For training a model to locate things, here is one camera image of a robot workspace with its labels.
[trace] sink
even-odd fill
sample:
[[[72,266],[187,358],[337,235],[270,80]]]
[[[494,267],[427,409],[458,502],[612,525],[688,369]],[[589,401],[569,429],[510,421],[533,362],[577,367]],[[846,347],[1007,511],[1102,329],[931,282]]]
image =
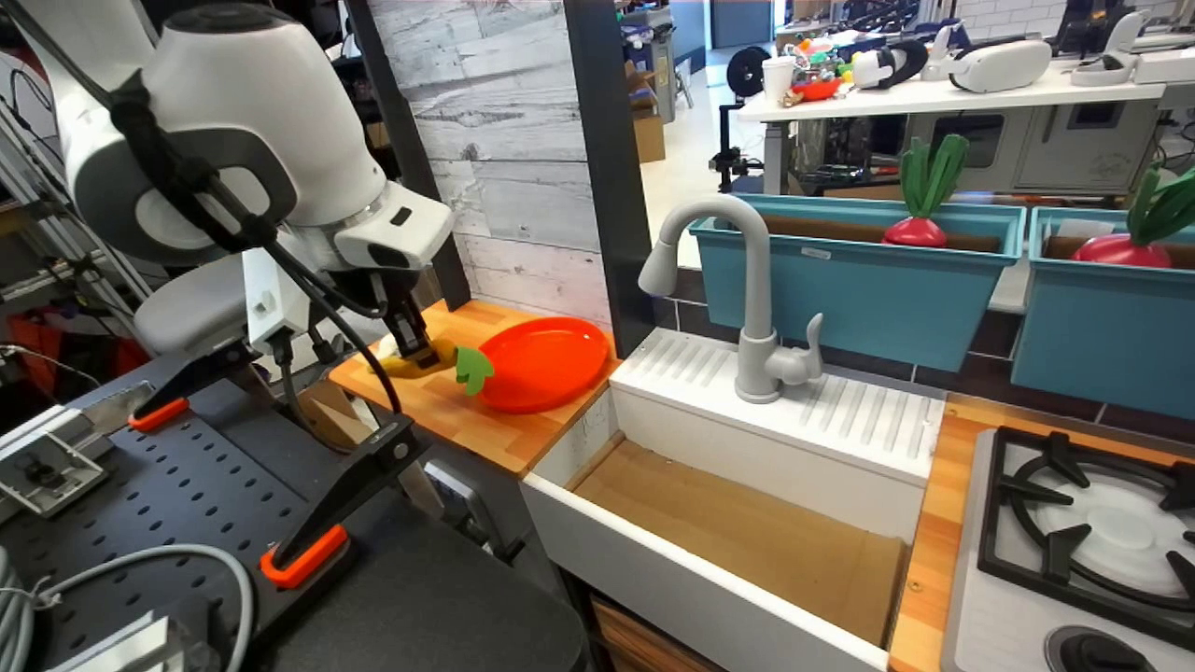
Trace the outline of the sink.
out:
[[[736,342],[656,329],[523,479],[523,498],[563,572],[722,668],[887,668],[941,409],[941,395],[833,369],[746,401]],[[838,572],[884,574],[866,623],[803,587]]]

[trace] toy vegetable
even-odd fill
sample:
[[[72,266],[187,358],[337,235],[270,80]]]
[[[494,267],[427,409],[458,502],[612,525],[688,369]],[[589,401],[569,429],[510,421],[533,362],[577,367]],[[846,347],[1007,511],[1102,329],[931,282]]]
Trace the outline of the toy vegetable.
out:
[[[1089,235],[1077,261],[1167,267],[1159,237],[1195,223],[1195,169],[1159,189],[1160,175],[1145,170],[1129,200],[1129,232]]]
[[[931,144],[901,154],[901,195],[907,217],[884,232],[891,247],[946,247],[946,232],[931,218],[937,206],[957,189],[971,140],[946,135],[935,160]]]

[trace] cardboard sink bottom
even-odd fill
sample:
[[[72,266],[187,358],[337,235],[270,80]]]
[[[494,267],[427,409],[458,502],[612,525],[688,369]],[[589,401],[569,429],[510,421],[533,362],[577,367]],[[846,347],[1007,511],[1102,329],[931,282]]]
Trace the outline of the cardboard sink bottom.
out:
[[[855,528],[631,440],[609,447],[574,492],[872,644],[887,639],[901,537]]]

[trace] gas stove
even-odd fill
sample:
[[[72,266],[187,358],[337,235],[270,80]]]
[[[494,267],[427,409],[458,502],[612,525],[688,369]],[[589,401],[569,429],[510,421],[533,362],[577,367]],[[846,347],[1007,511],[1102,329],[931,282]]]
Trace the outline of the gas stove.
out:
[[[982,435],[946,644],[960,672],[1190,672],[1195,465]]]

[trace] blue container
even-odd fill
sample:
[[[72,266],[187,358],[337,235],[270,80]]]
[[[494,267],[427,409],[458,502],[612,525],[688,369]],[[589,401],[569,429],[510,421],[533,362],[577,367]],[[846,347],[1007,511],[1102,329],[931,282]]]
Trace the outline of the blue container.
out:
[[[897,200],[742,199],[760,217],[882,232],[905,218]],[[1001,251],[926,251],[864,237],[773,235],[773,314],[783,338],[803,338],[826,314],[820,338],[840,349],[960,369],[986,303],[1024,251],[1027,211],[1013,206],[946,206],[946,235],[993,237]],[[742,235],[716,218],[691,226],[701,247],[708,320],[742,325]]]
[[[1034,210],[1034,273],[1013,379],[1195,418],[1195,273],[1042,257],[1044,237],[1067,218],[1124,223],[1124,211]]]

